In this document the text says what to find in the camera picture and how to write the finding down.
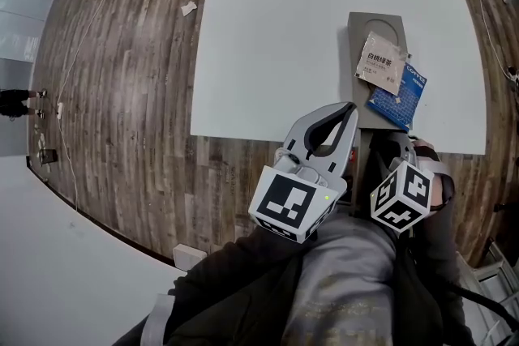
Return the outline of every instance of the person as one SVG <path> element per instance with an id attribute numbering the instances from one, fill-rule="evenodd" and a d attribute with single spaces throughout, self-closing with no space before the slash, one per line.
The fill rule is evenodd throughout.
<path id="1" fill-rule="evenodd" d="M 27 90 L 0 90 L 0 114 L 9 117 L 11 120 L 25 115 L 37 115 L 39 118 L 45 118 L 45 113 L 40 109 L 30 109 L 22 101 L 29 98 L 45 98 L 47 91 L 44 89 L 40 92 Z"/>
<path id="2" fill-rule="evenodd" d="M 442 194 L 434 180 L 431 204 Z M 459 279 L 453 208 L 418 222 L 412 237 L 345 212 L 303 244 L 258 227 L 175 281 L 162 343 L 474 346 L 461 298 L 439 284 Z M 149 344 L 146 322 L 114 345 Z"/>

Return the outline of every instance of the gray strap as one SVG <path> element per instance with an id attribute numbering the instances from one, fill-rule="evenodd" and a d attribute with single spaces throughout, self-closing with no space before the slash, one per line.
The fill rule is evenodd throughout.
<path id="1" fill-rule="evenodd" d="M 428 157 L 418 157 L 418 167 L 421 170 L 427 169 L 435 174 L 444 174 L 445 176 L 451 176 L 450 169 L 445 163 L 441 161 L 434 161 Z"/>
<path id="2" fill-rule="evenodd" d="M 149 314 L 144 325 L 143 334 L 140 336 L 140 346 L 162 346 L 164 343 L 165 325 L 168 322 L 175 296 L 159 294 L 157 302 Z"/>

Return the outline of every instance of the floor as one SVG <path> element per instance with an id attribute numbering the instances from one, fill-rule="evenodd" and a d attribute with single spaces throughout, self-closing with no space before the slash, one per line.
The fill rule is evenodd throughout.
<path id="1" fill-rule="evenodd" d="M 204 0 L 56 0 L 41 42 L 33 87 L 63 92 L 62 131 L 77 178 L 78 206 L 118 232 L 166 256 L 178 243 L 212 252 L 248 234 L 247 209 L 277 143 L 189 135 L 195 56 Z M 491 51 L 479 0 L 467 0 L 481 49 L 487 94 L 487 154 L 444 155 L 457 184 L 456 240 L 475 265 L 504 214 L 495 203 L 519 198 L 515 102 Z M 490 32 L 506 65 L 519 66 L 518 7 L 489 6 Z M 38 122 L 47 147 L 58 149 L 41 176 L 70 201 L 72 173 L 54 117 Z"/>

